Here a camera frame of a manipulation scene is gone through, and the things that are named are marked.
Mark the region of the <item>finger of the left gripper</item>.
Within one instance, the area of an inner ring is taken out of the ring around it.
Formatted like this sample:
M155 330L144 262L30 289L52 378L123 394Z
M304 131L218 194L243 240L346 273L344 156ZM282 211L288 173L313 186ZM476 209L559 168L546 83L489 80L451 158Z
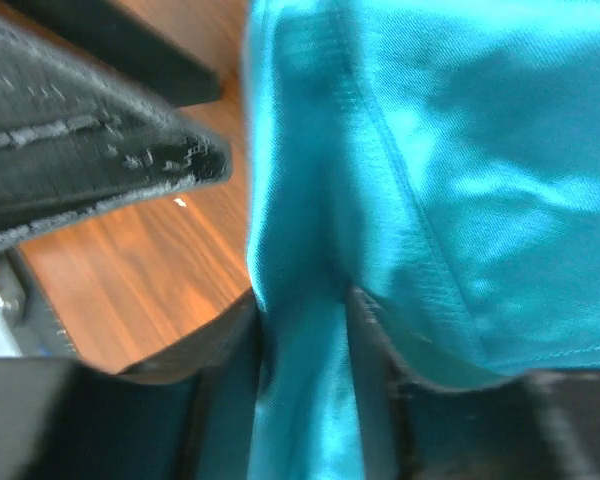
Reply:
M229 174L225 139L0 18L0 252Z
M176 107L222 96L209 67L109 1L22 0L9 6Z

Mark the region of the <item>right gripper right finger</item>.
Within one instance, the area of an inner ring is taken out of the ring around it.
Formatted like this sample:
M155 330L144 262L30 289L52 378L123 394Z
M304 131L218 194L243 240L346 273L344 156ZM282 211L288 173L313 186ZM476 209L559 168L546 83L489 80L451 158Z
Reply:
M369 479L600 479L600 370L505 377L401 329L347 294Z

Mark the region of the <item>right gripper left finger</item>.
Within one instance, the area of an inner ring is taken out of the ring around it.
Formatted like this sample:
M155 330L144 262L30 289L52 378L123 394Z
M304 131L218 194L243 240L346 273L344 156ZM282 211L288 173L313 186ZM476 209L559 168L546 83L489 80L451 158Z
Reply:
M0 479L244 479L259 368L252 293L117 374L0 358Z

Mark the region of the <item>teal cloth napkin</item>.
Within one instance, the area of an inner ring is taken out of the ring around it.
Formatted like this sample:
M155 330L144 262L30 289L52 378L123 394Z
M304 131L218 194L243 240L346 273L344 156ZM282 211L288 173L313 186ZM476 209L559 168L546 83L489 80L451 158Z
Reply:
M255 1L248 475L359 479L350 286L469 387L600 368L600 1Z

